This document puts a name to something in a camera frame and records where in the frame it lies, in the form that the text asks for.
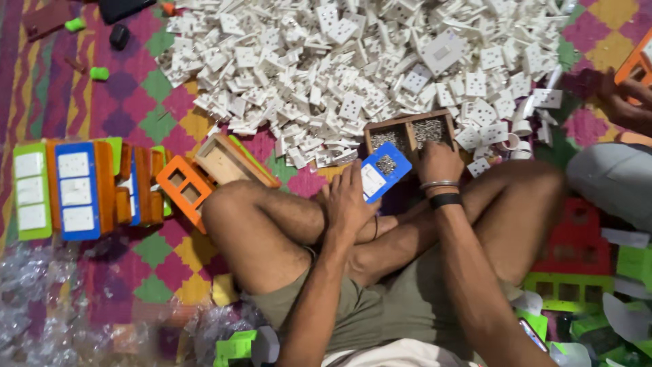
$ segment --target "mobile phone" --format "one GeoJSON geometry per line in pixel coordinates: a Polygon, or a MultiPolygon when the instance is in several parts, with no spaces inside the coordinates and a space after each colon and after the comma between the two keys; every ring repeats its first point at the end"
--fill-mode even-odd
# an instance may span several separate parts
{"type": "Polygon", "coordinates": [[[113,24],[156,4],[156,0],[99,0],[98,4],[104,23],[113,24]]]}
{"type": "Polygon", "coordinates": [[[548,349],[548,346],[546,346],[546,344],[543,342],[543,340],[541,340],[541,337],[539,337],[537,332],[534,331],[534,329],[527,322],[527,320],[525,320],[523,317],[519,317],[518,323],[521,324],[521,327],[523,328],[523,330],[525,330],[527,336],[529,336],[530,339],[532,339],[532,341],[535,342],[535,344],[537,344],[537,346],[539,348],[541,348],[542,351],[544,351],[546,353],[550,352],[550,350],[548,349]]]}

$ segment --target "hand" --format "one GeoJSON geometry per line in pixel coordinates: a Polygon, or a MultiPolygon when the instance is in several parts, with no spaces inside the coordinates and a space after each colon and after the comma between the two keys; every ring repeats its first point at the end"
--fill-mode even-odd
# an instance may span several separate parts
{"type": "Polygon", "coordinates": [[[630,78],[616,85],[614,75],[614,68],[610,67],[607,73],[602,75],[597,93],[604,104],[604,113],[616,125],[649,135],[652,131],[652,90],[630,78]],[[638,99],[641,105],[630,104],[627,97],[638,99]],[[640,127],[643,125],[650,126],[641,131],[640,127]]]}
{"type": "Polygon", "coordinates": [[[444,143],[426,141],[419,162],[421,183],[430,181],[458,181],[464,170],[460,155],[444,143]]]}
{"type": "Polygon", "coordinates": [[[380,208],[380,200],[367,204],[363,199],[363,177],[360,159],[333,177],[331,186],[321,190],[326,200],[329,230],[354,238],[380,208]]]}

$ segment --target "black wristband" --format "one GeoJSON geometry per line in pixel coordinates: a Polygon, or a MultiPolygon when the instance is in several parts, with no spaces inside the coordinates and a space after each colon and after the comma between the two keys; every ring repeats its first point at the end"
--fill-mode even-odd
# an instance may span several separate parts
{"type": "Polygon", "coordinates": [[[440,206],[448,204],[459,204],[462,205],[462,198],[458,193],[446,193],[435,195],[430,198],[430,207],[433,210],[437,210],[440,206]]]}

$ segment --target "silver bracelet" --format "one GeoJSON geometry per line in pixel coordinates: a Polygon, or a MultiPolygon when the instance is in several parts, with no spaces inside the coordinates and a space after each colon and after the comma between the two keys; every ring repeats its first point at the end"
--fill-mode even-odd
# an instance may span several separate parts
{"type": "Polygon", "coordinates": [[[455,186],[455,187],[460,187],[460,183],[457,181],[451,181],[451,180],[441,180],[441,181],[429,181],[429,182],[424,182],[419,186],[420,190],[425,190],[429,187],[433,186],[455,186]]]}

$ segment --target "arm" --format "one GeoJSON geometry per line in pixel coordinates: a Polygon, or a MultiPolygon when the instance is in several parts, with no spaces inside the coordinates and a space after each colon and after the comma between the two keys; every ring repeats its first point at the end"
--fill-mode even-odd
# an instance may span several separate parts
{"type": "MultiPolygon", "coordinates": [[[[422,181],[457,180],[463,169],[450,148],[426,145],[422,181]]],[[[426,196],[441,193],[458,193],[458,189],[433,187],[426,196]]],[[[518,324],[462,206],[444,205],[434,212],[434,218],[449,295],[474,350],[490,367],[556,367],[518,324]]]]}
{"type": "Polygon", "coordinates": [[[364,202],[359,160],[335,176],[331,185],[323,188],[330,225],[321,254],[290,315],[277,366],[321,366],[335,326],[349,251],[358,232],[380,206],[379,202],[364,202]]]}

